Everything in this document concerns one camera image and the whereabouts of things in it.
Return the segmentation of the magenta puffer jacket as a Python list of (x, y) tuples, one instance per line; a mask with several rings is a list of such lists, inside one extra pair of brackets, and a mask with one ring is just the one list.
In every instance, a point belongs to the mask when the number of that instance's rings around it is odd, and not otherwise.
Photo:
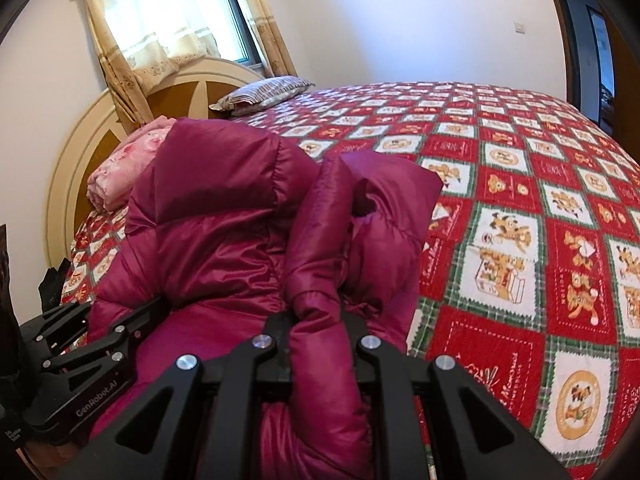
[(369, 408), (341, 315), (360, 316), (405, 348), (441, 190), (437, 174), (394, 154), (314, 160), (291, 139), (242, 122), (177, 120), (131, 192), (88, 337), (158, 296), (172, 312), (138, 350), (136, 382), (94, 431), (180, 354), (224, 356), (290, 310), (293, 392), (262, 409), (260, 474), (370, 478)]

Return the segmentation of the pink folded blanket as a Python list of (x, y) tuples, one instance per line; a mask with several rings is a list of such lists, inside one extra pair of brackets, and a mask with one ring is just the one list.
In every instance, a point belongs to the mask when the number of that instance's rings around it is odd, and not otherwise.
[(126, 205), (138, 177), (155, 158), (175, 122), (175, 118), (162, 115), (140, 127), (90, 174), (87, 197), (97, 211), (114, 211)]

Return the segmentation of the red checkered bedspread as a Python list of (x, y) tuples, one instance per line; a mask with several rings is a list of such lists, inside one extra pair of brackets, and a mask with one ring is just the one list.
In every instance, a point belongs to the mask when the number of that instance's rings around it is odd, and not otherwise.
[(314, 160), (364, 150), (434, 172), (405, 348), (450, 354), (574, 479), (639, 406), (639, 167), (570, 104), (467, 84), (367, 84), (227, 119)]

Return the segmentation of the cream wooden headboard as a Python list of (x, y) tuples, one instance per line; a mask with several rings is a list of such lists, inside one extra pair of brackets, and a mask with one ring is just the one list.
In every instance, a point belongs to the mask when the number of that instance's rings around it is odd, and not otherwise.
[[(209, 107), (236, 88), (264, 78), (258, 66), (244, 66), (220, 58), (202, 58), (162, 81), (148, 95), (156, 116), (209, 118)], [(44, 258), (57, 266), (68, 256), (75, 233), (92, 205), (87, 180), (119, 142), (137, 127), (116, 112), (110, 92), (104, 91), (70, 130), (58, 155), (44, 202)]]

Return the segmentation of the grey plaid pillow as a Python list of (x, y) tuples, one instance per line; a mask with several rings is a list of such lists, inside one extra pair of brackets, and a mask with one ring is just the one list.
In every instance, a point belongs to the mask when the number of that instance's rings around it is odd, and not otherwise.
[(293, 99), (313, 86), (311, 81), (295, 76), (266, 78), (244, 84), (210, 104), (209, 109), (233, 117), (247, 116)]

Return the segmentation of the right beige curtain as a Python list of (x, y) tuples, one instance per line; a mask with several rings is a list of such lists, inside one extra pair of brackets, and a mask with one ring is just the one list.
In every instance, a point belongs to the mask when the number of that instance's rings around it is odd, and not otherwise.
[(264, 66), (272, 76), (296, 76), (290, 52), (285, 45), (280, 28), (273, 17), (268, 0), (246, 0), (248, 5), (248, 24), (254, 32)]

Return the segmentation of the beige curtain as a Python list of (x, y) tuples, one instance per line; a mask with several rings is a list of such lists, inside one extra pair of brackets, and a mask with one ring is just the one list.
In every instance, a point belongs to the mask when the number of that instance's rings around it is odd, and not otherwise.
[(148, 95), (182, 66), (219, 55), (196, 0), (85, 0), (88, 23), (118, 116), (154, 119)]
[(248, 24), (254, 32), (264, 66), (272, 76), (296, 76), (290, 52), (285, 45), (280, 28), (273, 17), (268, 0), (246, 0), (248, 5)]

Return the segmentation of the left beige curtain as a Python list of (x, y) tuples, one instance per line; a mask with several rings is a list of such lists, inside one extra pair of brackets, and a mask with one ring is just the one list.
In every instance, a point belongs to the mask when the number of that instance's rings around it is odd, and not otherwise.
[(88, 23), (118, 116), (154, 119), (148, 95), (182, 66), (219, 55), (196, 0), (85, 0)]

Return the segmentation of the brown wooden door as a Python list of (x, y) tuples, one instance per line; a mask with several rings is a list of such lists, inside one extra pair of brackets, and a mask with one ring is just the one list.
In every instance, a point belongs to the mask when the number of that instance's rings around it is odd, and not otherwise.
[(614, 23), (608, 9), (601, 4), (608, 29), (614, 70), (613, 138), (636, 162), (640, 154), (640, 78), (639, 62)]

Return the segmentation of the window with dark frame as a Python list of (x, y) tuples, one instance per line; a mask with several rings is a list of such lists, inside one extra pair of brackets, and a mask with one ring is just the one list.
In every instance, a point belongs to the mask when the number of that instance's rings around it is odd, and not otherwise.
[(260, 63), (239, 0), (196, 0), (196, 10), (212, 31), (222, 58), (247, 66)]

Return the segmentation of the white wall switch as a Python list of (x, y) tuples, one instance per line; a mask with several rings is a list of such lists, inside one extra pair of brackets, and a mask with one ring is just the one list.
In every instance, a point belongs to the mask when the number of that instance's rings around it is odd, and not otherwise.
[(521, 35), (525, 35), (526, 34), (526, 27), (522, 23), (515, 22), (514, 23), (514, 30), (515, 30), (515, 32), (517, 34), (521, 34)]

